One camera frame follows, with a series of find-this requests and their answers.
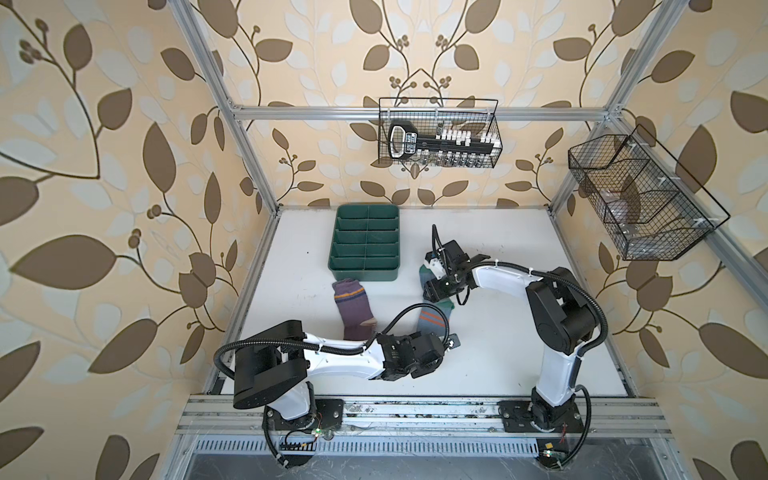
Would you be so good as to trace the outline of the blue orange striped sock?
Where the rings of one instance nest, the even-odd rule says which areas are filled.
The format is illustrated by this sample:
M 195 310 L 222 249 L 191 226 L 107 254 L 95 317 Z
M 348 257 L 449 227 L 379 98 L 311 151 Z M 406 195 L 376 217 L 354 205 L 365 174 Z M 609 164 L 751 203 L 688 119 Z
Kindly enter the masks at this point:
M 433 333 L 438 338 L 445 336 L 444 318 L 449 319 L 454 303 L 450 299 L 444 299 L 437 303 L 427 301 L 429 307 L 422 308 L 418 315 L 417 330 L 423 334 Z

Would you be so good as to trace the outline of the purple sock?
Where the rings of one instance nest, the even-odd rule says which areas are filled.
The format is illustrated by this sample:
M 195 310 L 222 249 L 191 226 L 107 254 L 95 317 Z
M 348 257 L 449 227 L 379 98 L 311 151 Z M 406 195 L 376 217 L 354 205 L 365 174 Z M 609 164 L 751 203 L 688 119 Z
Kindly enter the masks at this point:
M 344 279 L 332 285 L 334 302 L 343 322 L 343 339 L 363 341 L 371 338 L 377 329 L 364 287 L 356 279 Z

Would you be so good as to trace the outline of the green compartment tray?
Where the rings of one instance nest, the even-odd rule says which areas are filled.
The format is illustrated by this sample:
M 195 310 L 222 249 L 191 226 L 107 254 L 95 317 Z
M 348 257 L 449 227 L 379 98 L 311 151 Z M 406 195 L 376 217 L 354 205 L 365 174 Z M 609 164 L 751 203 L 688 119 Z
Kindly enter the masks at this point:
M 391 282 L 400 268 L 399 208 L 391 204 L 338 207 L 328 269 L 337 280 Z

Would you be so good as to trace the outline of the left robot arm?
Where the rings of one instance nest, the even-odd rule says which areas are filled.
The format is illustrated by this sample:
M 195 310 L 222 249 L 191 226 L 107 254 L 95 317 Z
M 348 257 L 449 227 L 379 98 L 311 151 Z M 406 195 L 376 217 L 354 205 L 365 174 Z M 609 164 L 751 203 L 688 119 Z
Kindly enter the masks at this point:
M 393 335 L 405 314 L 425 307 L 444 322 L 444 333 Z M 309 334 L 299 320 L 287 320 L 245 340 L 221 346 L 213 355 L 216 369 L 234 382 L 233 407 L 268 407 L 287 420 L 316 411 L 317 376 L 348 376 L 365 380 L 397 381 L 433 373 L 445 354 L 460 346 L 448 317 L 422 302 L 401 311 L 380 333 L 363 341 L 331 340 Z

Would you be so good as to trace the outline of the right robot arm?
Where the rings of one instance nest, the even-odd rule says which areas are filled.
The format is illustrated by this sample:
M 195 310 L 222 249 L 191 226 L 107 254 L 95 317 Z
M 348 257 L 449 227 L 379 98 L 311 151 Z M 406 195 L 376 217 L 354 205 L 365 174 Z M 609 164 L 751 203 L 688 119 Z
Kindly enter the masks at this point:
M 431 229 L 431 250 L 424 266 L 432 273 L 424 298 L 433 303 L 460 293 L 488 289 L 528 302 L 536 332 L 544 343 L 542 368 L 531 393 L 531 410 L 549 419 L 564 411 L 579 389 L 578 373 L 585 354 L 604 343 L 607 319 L 595 298 L 566 268 L 539 271 L 488 255 L 469 256 L 451 240 L 442 242 Z

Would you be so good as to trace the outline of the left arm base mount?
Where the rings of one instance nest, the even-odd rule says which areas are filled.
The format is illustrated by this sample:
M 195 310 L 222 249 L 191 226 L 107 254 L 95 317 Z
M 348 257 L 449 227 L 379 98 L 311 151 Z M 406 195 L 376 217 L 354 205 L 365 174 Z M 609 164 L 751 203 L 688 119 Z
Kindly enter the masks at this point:
M 281 398 L 264 408 L 266 419 L 277 431 L 336 430 L 343 422 L 345 402 L 339 398 L 305 397 L 300 400 Z

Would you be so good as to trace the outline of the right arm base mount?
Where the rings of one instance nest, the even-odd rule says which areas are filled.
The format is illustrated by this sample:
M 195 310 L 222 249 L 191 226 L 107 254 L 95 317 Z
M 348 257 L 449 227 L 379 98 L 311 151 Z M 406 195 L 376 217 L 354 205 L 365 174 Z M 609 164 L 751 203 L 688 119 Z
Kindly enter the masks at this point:
M 556 407 L 540 399 L 505 400 L 497 406 L 506 433 L 576 434 L 584 431 L 585 417 L 575 397 Z

